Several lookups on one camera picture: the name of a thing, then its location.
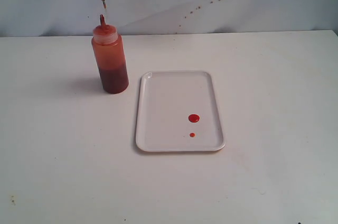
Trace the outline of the white rectangular plastic tray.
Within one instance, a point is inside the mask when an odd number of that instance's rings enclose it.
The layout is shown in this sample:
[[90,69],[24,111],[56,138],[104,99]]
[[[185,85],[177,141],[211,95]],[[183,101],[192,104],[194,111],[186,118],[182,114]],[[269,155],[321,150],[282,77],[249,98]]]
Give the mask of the white rectangular plastic tray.
[[[198,114],[200,120],[189,122],[190,114]],[[140,80],[135,143],[149,153],[216,152],[224,148],[211,75],[205,71],[144,74]]]

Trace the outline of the red sauce squeeze bottle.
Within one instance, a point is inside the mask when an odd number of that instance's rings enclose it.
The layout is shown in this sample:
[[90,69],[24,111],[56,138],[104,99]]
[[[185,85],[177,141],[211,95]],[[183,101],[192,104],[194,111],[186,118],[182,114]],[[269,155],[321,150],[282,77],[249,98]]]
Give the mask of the red sauce squeeze bottle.
[[100,24],[92,31],[91,45],[104,91],[119,94],[129,85],[124,45],[117,28],[106,23],[106,17],[99,16]]

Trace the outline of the red sauce drops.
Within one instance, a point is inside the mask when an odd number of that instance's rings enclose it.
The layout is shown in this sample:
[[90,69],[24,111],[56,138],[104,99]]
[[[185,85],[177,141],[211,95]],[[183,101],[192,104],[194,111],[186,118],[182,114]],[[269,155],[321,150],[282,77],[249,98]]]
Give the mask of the red sauce drops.
[[191,123],[197,123],[200,120],[200,116],[198,114],[190,114],[188,120]]

